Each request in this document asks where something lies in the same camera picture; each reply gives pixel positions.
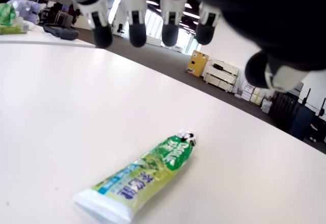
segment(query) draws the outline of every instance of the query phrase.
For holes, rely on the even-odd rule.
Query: gray floor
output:
[[[79,31],[79,39],[94,43],[91,31],[77,30]],[[150,44],[135,48],[129,40],[116,36],[113,36],[113,43],[107,50],[183,82],[275,126],[269,115],[263,113],[260,107],[254,103],[236,98],[233,94],[206,84],[202,78],[184,73],[190,59],[188,55]]]

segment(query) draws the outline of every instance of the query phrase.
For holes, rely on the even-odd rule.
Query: yellow box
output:
[[[187,72],[200,76],[203,73],[207,60],[208,55],[194,50],[187,66]]]

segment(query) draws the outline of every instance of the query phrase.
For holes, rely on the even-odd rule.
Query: white cabinet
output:
[[[212,61],[212,65],[217,65],[219,67],[221,67],[221,70],[223,69],[224,71],[227,71],[229,73],[231,73],[232,75],[234,76],[237,76],[238,73],[239,73],[239,69],[238,68],[235,68],[234,66],[232,65],[229,65],[221,60],[213,60]]]
[[[205,76],[205,82],[206,83],[211,83],[219,88],[224,89],[226,92],[231,92],[233,85],[229,84],[225,81],[222,81],[221,79],[213,76],[212,74],[207,73]]]

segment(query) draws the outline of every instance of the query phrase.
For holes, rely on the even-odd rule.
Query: ceiling light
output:
[[[149,0],[147,0],[146,2],[147,2],[148,4],[152,4],[152,5],[158,6],[158,3],[156,3],[156,2],[149,1]]]
[[[184,27],[189,27],[189,25],[186,25],[186,24],[183,24],[183,23],[180,23],[179,25],[182,25]]]
[[[190,28],[187,28],[187,27],[185,27],[185,29],[188,30],[188,31],[195,32],[194,30],[192,30],[192,29],[190,29]]]
[[[183,12],[184,15],[188,15],[190,17],[193,17],[193,18],[196,18],[196,19],[199,19],[199,16],[196,15],[196,14],[192,14],[192,13],[188,13],[188,12]]]

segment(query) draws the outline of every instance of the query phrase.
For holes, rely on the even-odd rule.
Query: cardboard box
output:
[[[241,98],[243,98],[244,100],[249,101],[250,100],[250,97],[251,97],[251,94],[250,93],[248,93],[246,91],[243,91],[242,92]]]
[[[205,68],[207,60],[208,55],[194,50],[187,66],[187,72],[199,77]]]
[[[253,94],[251,95],[251,98],[250,98],[250,102],[256,102],[256,99],[257,99],[257,95],[256,94]]]

